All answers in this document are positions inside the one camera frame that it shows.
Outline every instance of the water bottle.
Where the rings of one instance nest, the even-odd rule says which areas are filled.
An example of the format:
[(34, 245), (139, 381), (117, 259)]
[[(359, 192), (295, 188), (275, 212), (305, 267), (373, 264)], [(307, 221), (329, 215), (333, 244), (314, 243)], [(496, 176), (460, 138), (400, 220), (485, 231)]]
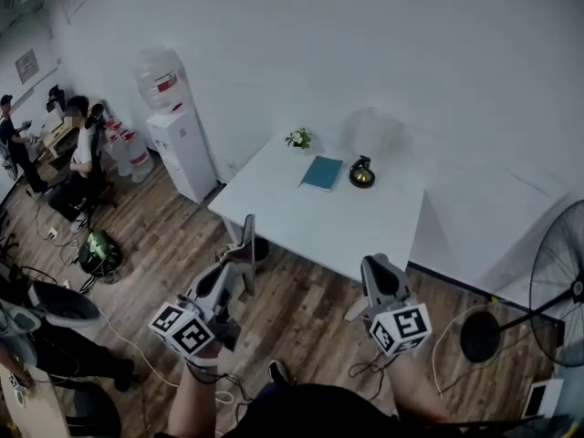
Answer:
[(135, 130), (125, 130), (121, 137), (128, 147), (128, 158), (131, 166), (131, 179), (133, 182), (143, 181), (152, 169), (154, 161), (146, 148), (146, 143)]
[(138, 52), (134, 62), (134, 79), (138, 91), (151, 107), (159, 112), (172, 112), (190, 106), (186, 79), (176, 52), (165, 46), (152, 46)]
[(128, 156), (128, 147), (126, 141), (121, 138), (120, 134), (121, 123), (115, 123), (113, 118), (110, 118), (106, 124), (106, 137), (108, 142), (105, 145), (105, 150), (116, 162), (118, 167), (118, 174), (121, 177), (125, 177), (132, 173), (130, 166), (130, 158)]

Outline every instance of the small plant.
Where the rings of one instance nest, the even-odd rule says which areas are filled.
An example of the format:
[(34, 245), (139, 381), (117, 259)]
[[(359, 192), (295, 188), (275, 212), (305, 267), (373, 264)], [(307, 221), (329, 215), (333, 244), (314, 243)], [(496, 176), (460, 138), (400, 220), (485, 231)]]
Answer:
[(288, 146), (294, 146), (295, 148), (302, 148), (307, 150), (310, 147), (310, 142), (312, 137), (306, 128), (301, 128), (296, 131), (292, 131), (290, 136), (286, 138)]

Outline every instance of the black shoe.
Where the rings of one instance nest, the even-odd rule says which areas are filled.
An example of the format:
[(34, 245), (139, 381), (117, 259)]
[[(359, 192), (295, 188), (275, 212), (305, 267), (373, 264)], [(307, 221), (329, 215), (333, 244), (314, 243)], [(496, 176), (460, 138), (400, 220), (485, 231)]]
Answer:
[(134, 382), (134, 362), (130, 359), (120, 360), (121, 374), (114, 379), (113, 385), (119, 392), (126, 392)]
[(267, 374), (270, 381), (277, 384), (290, 384), (286, 367), (280, 360), (270, 360), (267, 364)]

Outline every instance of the jeans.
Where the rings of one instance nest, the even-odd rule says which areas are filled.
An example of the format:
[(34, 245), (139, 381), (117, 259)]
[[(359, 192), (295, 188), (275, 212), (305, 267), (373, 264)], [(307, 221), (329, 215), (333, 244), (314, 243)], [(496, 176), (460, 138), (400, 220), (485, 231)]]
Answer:
[(116, 359), (105, 347), (73, 329), (43, 321), (41, 327), (30, 334), (37, 355), (36, 367), (49, 375), (131, 378), (127, 362)]
[(261, 402), (269, 400), (270, 396), (278, 394), (281, 391), (285, 391), (289, 387), (290, 385), (288, 383), (268, 383), (257, 394), (255, 399), (250, 402), (249, 408), (253, 409), (254, 407), (257, 407), (258, 404), (261, 404)]
[(35, 167), (35, 164), (28, 159), (28, 156), (25, 156), (24, 154), (16, 155), (16, 157), (13, 156), (13, 159), (20, 167), (22, 167), (33, 192), (44, 193), (47, 190), (47, 182), (40, 178), (37, 172), (37, 167)]
[(90, 188), (89, 179), (71, 171), (67, 180), (51, 192), (48, 205), (72, 223), (79, 215), (79, 209), (75, 206), (81, 203), (84, 196), (88, 196)]

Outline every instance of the black shirt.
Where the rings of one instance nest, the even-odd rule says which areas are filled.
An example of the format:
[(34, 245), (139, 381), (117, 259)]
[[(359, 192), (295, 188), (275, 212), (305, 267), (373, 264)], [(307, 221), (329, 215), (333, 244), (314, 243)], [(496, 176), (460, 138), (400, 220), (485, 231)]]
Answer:
[(290, 386), (253, 401), (237, 427), (235, 437), (390, 436), (405, 432), (397, 417), (389, 417), (358, 394), (337, 386)]
[(16, 161), (17, 158), (28, 157), (28, 152), (24, 144), (12, 141), (12, 137), (15, 135), (16, 130), (12, 119), (10, 117), (4, 118), (0, 123), (0, 141), (8, 147), (12, 159)]

